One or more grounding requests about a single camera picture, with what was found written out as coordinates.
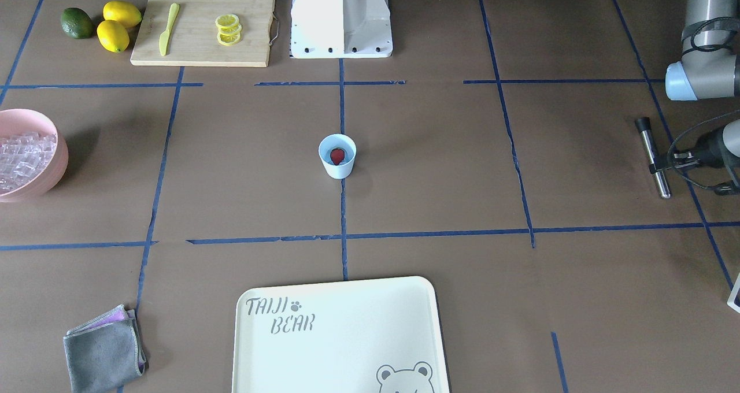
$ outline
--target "bear drawing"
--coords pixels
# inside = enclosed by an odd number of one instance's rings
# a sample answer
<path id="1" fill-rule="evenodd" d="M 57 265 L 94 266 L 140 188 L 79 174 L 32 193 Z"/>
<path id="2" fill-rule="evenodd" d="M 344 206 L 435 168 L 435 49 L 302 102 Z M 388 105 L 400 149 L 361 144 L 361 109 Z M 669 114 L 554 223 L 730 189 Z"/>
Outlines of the bear drawing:
<path id="1" fill-rule="evenodd" d="M 394 370 L 391 366 L 378 369 L 380 393 L 434 393 L 431 385 L 431 366 L 417 362 L 412 370 Z"/>

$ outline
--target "gray cloth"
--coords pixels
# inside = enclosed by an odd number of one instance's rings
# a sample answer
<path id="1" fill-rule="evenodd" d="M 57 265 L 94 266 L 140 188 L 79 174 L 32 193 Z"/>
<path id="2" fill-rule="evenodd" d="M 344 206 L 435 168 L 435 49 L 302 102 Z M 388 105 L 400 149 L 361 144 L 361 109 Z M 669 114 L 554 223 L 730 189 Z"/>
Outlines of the gray cloth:
<path id="1" fill-rule="evenodd" d="M 145 369 L 136 314 L 123 305 L 69 330 L 64 353 L 72 393 L 104 393 L 141 377 Z"/>

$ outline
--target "yellow knife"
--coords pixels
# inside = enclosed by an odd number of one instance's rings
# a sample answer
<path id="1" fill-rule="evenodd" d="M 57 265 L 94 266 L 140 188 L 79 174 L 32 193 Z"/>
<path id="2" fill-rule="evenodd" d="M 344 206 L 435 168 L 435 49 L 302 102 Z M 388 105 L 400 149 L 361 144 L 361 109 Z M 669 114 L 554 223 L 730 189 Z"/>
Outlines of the yellow knife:
<path id="1" fill-rule="evenodd" d="M 172 3 L 169 7 L 169 15 L 167 16 L 167 28 L 164 29 L 161 35 L 159 35 L 159 55 L 167 55 L 167 45 L 169 45 L 169 35 L 172 33 L 172 26 L 175 24 L 175 17 L 177 12 L 180 11 L 180 5 Z"/>

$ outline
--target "lemon slice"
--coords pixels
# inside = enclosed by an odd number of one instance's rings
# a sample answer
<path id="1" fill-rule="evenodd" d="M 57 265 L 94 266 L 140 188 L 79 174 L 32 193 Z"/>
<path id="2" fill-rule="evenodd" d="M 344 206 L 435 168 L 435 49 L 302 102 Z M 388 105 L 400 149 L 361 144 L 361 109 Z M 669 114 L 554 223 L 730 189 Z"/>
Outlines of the lemon slice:
<path id="1" fill-rule="evenodd" d="M 239 40 L 241 40 L 241 33 L 237 33 L 236 35 L 224 35 L 219 33 L 217 40 L 221 45 L 232 46 L 234 43 L 238 43 Z"/>
<path id="2" fill-rule="evenodd" d="M 227 29 L 221 29 L 219 28 L 219 33 L 222 35 L 238 35 L 241 33 L 241 25 L 237 24 L 234 27 L 229 27 Z"/>
<path id="3" fill-rule="evenodd" d="M 216 26 L 219 29 L 231 29 L 239 24 L 239 16 L 235 14 L 222 14 L 216 19 Z"/>

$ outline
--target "strawberry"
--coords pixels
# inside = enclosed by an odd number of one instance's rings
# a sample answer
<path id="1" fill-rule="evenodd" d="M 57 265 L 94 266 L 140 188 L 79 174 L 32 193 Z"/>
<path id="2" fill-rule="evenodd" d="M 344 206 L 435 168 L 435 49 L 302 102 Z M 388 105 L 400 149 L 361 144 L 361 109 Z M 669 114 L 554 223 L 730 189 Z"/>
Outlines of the strawberry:
<path id="1" fill-rule="evenodd" d="M 344 161 L 344 149 L 336 148 L 331 151 L 330 158 L 331 163 L 335 164 L 335 166 L 339 166 L 339 164 Z"/>

